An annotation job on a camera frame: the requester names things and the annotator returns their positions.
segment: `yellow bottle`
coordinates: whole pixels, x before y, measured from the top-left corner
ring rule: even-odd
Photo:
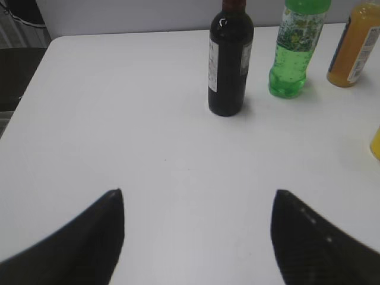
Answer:
[[[375,135],[375,138],[370,144],[370,150],[372,151],[373,155],[380,160],[380,129],[378,130],[377,134]]]
[[[328,70],[328,81],[340,87],[354,85],[379,35],[380,0],[366,0],[351,12]]]

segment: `white table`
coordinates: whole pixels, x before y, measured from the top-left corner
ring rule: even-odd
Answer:
[[[51,44],[0,140],[0,259],[120,187],[126,239],[111,284],[283,284],[273,198],[293,191],[380,251],[380,47],[360,82],[326,72],[326,25],[303,94],[268,92],[277,29],[257,28],[246,105],[207,107],[208,32],[110,34]]]

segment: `green plastic bottle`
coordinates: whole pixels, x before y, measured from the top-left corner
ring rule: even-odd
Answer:
[[[286,0],[278,31],[274,65],[269,74],[272,95],[297,97],[306,81],[331,0]]]

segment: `bottle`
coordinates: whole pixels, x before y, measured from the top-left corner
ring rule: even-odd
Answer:
[[[370,144],[370,150],[373,153],[373,155],[378,160],[380,160],[380,128]]]
[[[380,0],[367,0],[353,8],[327,73],[340,87],[356,83],[380,34]]]
[[[331,0],[286,0],[278,31],[269,90],[281,98],[294,98],[306,81]]]
[[[208,105],[220,116],[237,114],[244,101],[254,25],[246,0],[223,0],[210,28]]]

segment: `dark glass bottle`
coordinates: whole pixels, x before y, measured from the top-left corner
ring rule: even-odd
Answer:
[[[246,0],[223,0],[210,28],[208,105],[220,116],[237,114],[244,101],[254,25]]]

